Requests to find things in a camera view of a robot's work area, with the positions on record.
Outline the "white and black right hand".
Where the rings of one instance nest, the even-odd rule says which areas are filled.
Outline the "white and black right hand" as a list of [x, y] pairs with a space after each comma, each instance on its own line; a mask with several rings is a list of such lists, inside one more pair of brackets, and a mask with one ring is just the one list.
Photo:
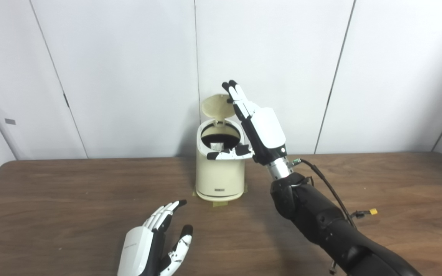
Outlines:
[[234, 108], [249, 145], [238, 144], [229, 149], [207, 154], [209, 160], [249, 159], [263, 166], [287, 156], [286, 137], [272, 108], [260, 108], [249, 101], [241, 86], [234, 80], [222, 83], [229, 94], [227, 103]]

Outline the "white and black left hand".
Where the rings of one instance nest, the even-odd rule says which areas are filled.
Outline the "white and black left hand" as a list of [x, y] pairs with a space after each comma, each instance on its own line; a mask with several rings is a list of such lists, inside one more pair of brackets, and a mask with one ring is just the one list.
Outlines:
[[172, 276], [179, 269], [192, 243], [192, 225], [184, 225], [172, 250], [165, 256], [162, 254], [172, 217], [184, 205], [186, 200], [162, 205], [141, 226], [127, 232], [118, 276]]

